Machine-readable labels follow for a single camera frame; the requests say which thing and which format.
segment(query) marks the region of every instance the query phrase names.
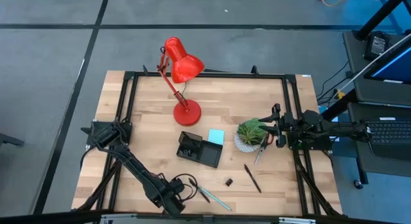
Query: white pot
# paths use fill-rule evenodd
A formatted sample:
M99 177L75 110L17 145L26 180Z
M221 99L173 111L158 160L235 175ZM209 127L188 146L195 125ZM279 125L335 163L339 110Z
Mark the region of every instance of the white pot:
M234 144L236 145L237 149L239 149L240 151L244 153L251 153L253 151L256 151L259 148L259 144L252 146L252 145L245 144L244 142L242 142L238 133L234 135Z

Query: keyboard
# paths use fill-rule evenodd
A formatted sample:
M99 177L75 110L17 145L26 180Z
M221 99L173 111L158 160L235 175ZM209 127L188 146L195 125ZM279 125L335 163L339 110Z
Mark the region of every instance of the keyboard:
M411 118L379 117L364 123L375 156L411 161Z

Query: blue screen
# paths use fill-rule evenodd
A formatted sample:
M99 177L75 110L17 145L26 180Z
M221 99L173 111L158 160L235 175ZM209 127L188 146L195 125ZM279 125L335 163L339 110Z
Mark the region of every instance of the blue screen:
M400 82L411 82L411 47L371 75Z

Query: cyan sticky note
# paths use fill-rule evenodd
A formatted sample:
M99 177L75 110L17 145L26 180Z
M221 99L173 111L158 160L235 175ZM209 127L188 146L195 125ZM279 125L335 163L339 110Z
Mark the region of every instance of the cyan sticky note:
M224 143L224 131L210 129L208 132L208 141L222 145Z

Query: wooden table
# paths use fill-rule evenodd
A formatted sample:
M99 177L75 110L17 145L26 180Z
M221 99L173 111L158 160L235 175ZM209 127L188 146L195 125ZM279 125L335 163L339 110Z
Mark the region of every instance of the wooden table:
M98 103L96 119L114 119L124 71L108 71ZM318 110L312 80L297 75L297 86L302 111ZM175 85L182 91L184 84ZM288 86L293 114L296 115L292 88ZM180 173L194 175L198 183L225 202L232 211L211 200L207 203L199 194L185 202L183 214L247 214L247 215L301 215L299 192L292 151L287 146L269 146L257 165L257 152L243 153L234 145L238 125L253 117L266 117L274 103L285 111L280 80L240 78L194 78L187 82L184 96L196 100L202 109L200 121L190 127L178 125L173 118L177 103L172 91L161 77L139 77L132 112L133 132L130 141L132 153L152 173L164 173L169 180ZM211 168L176 156L181 131L201 135L205 140L210 128L225 131L223 151L218 168ZM329 159L321 151L310 151L315 182L328 202L341 212L340 200ZM86 156L78 179L73 208L83 204L101 180L106 154L92 150ZM252 171L262 193L258 193L244 170L244 163ZM230 187L225 181L231 178ZM107 207L111 185L107 187L103 207ZM312 210L310 190L306 196ZM185 197L190 189L183 191ZM143 187L131 173L123 168L119 181L116 211L161 212L144 195Z

